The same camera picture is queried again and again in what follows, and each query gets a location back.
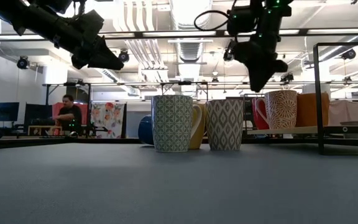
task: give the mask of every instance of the blue ball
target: blue ball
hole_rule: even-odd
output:
[[[139,139],[150,145],[154,145],[153,141],[153,127],[152,127],[152,116],[147,115],[142,118],[139,123],[139,129],[137,132]]]

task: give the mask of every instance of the person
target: person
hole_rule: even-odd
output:
[[[76,131],[81,134],[81,109],[74,105],[74,98],[71,95],[63,96],[63,108],[60,109],[59,115],[53,119],[57,121],[57,126],[62,126],[62,131]]]

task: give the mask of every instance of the yellow mug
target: yellow mug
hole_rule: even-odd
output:
[[[200,124],[197,127],[196,132],[194,133],[193,137],[191,137],[190,139],[190,145],[189,145],[189,149],[199,149],[201,146],[201,143],[203,142],[203,137],[204,137],[204,129],[205,129],[205,103],[195,103],[196,105],[200,106],[201,111],[202,111],[202,116],[201,116],[201,121]],[[195,125],[196,123],[196,118],[197,118],[197,111],[193,110],[193,125]]]

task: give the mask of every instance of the mug handle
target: mug handle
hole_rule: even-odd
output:
[[[196,133],[198,126],[200,125],[201,119],[203,117],[203,111],[201,110],[200,106],[193,105],[193,108],[196,109],[197,112],[197,120],[196,124],[191,128],[191,138]]]
[[[255,101],[255,109],[258,112],[258,114],[265,120],[265,122],[268,124],[269,122],[267,122],[267,118],[265,117],[265,115],[262,113],[262,111],[259,109],[259,102],[263,101],[266,105],[266,101],[265,98],[258,98]]]

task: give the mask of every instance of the floral poster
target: floral poster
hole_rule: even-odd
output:
[[[121,138],[125,103],[93,103],[91,122],[108,131],[98,131],[98,139]]]

